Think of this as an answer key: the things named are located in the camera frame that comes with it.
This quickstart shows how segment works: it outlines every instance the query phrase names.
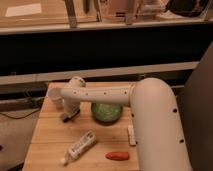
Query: cable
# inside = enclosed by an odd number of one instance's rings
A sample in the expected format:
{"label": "cable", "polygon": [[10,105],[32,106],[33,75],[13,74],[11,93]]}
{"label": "cable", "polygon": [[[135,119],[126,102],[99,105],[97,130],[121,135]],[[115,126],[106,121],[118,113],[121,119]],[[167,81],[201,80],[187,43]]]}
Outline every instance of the cable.
{"label": "cable", "polygon": [[13,117],[13,116],[10,116],[10,115],[8,115],[6,113],[2,113],[2,112],[0,112],[0,115],[2,115],[4,117],[7,117],[7,118],[10,118],[10,119],[23,119],[23,118],[26,118],[26,117],[28,117],[28,116],[30,116],[30,115],[32,115],[32,114],[34,114],[34,113],[36,113],[36,112],[38,112],[40,110],[41,109],[34,110],[34,111],[30,112],[29,114],[27,114],[25,116],[21,116],[21,117]]}

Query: green bowl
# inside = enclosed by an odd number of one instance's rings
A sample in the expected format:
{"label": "green bowl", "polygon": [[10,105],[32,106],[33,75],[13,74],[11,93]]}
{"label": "green bowl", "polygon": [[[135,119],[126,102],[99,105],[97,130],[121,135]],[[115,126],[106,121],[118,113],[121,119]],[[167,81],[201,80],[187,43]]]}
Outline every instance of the green bowl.
{"label": "green bowl", "polygon": [[101,122],[115,122],[122,114],[123,107],[114,104],[92,103],[91,110],[93,117]]}

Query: red object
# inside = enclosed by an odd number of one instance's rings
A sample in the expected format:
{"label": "red object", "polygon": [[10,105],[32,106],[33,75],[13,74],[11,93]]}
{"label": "red object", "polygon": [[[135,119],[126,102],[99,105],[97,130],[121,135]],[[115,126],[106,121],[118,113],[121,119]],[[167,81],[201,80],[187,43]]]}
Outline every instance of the red object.
{"label": "red object", "polygon": [[106,158],[110,160],[117,160],[117,161],[123,161],[123,160],[129,160],[129,153],[128,152],[109,152],[105,155]]}

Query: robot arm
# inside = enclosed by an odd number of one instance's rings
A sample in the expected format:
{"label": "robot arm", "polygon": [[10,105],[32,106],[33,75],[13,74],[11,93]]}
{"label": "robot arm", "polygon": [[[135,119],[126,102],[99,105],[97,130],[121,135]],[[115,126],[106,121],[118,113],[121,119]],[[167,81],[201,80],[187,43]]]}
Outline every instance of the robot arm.
{"label": "robot arm", "polygon": [[131,107],[142,171],[192,171],[176,98],[165,82],[148,78],[123,87],[84,86],[80,77],[73,78],[61,90],[65,104],[89,101]]}

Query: wooden tabletop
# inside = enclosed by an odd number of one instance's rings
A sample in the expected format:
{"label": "wooden tabletop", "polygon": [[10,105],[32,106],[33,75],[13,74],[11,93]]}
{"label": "wooden tabletop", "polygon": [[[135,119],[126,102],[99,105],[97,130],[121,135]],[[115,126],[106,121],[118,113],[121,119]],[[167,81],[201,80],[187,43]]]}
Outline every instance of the wooden tabletop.
{"label": "wooden tabletop", "polygon": [[[49,88],[63,87],[65,83],[51,83]],[[88,87],[127,85],[126,82],[87,83]],[[59,117],[63,109],[57,109],[45,97],[40,116],[24,164],[24,171],[138,171],[136,147],[129,146],[127,126],[131,125],[130,109],[124,107],[122,117],[112,125],[97,123],[91,114],[91,103],[81,102],[81,112],[74,120],[63,123]],[[68,147],[84,133],[92,130],[98,143],[77,161],[63,167],[60,159]],[[128,151],[127,161],[105,158],[110,151]]]}

